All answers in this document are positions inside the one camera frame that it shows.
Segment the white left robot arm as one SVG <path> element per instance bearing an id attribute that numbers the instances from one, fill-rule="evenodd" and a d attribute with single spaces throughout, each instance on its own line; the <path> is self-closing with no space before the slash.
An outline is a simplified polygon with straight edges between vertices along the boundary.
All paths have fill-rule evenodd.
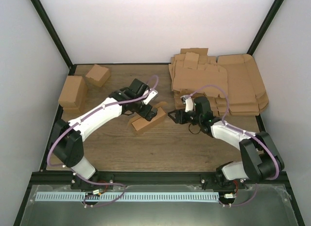
<path id="1" fill-rule="evenodd" d="M 70 168 L 88 189 L 96 188 L 99 176 L 95 174 L 96 168 L 85 157 L 85 140 L 101 126 L 126 112 L 136 113 L 146 121 L 151 121 L 157 115 L 157 109 L 150 103 L 157 95 L 155 87 L 134 79 L 129 87 L 112 92 L 87 113 L 68 122 L 60 119 L 52 130 L 47 164 L 52 165 L 51 155 L 55 155 L 61 165 Z"/>

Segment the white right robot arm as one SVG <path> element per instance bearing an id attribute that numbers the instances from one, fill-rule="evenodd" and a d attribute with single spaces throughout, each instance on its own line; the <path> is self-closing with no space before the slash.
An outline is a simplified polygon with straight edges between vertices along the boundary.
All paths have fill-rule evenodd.
<path id="1" fill-rule="evenodd" d="M 285 164 L 267 132 L 242 130 L 214 116 L 207 97 L 192 99 L 185 95 L 181 99 L 186 107 L 168 113 L 176 124 L 197 125 L 200 132 L 228 143 L 241 154 L 241 161 L 229 162 L 217 168 L 216 184 L 220 188 L 228 188 L 237 179 L 259 183 L 278 178 Z"/>

